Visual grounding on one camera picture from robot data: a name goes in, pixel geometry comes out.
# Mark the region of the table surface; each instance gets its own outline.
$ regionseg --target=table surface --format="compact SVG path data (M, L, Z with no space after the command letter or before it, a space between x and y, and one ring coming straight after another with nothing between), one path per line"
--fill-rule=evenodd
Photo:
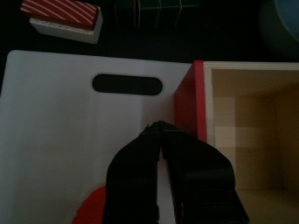
M0 81L5 57L11 50L74 53L116 58L190 63L213 61L278 61L258 36L257 10L261 0L201 0L196 21L184 27L118 29L113 24L112 1L85 0L100 5L104 24L97 44L41 35L19 12L21 0L3 0Z

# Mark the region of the white block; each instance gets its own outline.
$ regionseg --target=white block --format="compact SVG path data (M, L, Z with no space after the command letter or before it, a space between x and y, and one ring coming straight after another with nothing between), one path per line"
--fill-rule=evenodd
M96 44L98 42L98 33L102 24L100 8L97 8L97 22L93 31L68 26L65 24L56 24L37 18L30 18L29 22L35 31L41 34L90 44Z

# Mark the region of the wooden box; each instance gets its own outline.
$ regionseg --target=wooden box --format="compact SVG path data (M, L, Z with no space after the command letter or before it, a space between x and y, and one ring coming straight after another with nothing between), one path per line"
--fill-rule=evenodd
M196 60L174 107L232 163L249 223L299 223L299 63Z

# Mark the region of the red edge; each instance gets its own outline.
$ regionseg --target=red edge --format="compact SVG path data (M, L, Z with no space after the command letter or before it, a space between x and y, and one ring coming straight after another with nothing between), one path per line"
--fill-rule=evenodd
M106 200L106 188L102 186L84 200L70 224L100 224Z
M202 60L194 60L173 94L174 125L206 142Z
M197 138L206 143L206 113L205 113L205 87L202 60L194 60L194 89L196 89L196 115L197 115Z

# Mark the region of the box wall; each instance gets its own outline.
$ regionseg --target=box wall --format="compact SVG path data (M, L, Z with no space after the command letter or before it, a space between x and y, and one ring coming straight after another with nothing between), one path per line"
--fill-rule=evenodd
M284 189L299 195L299 90L276 99Z

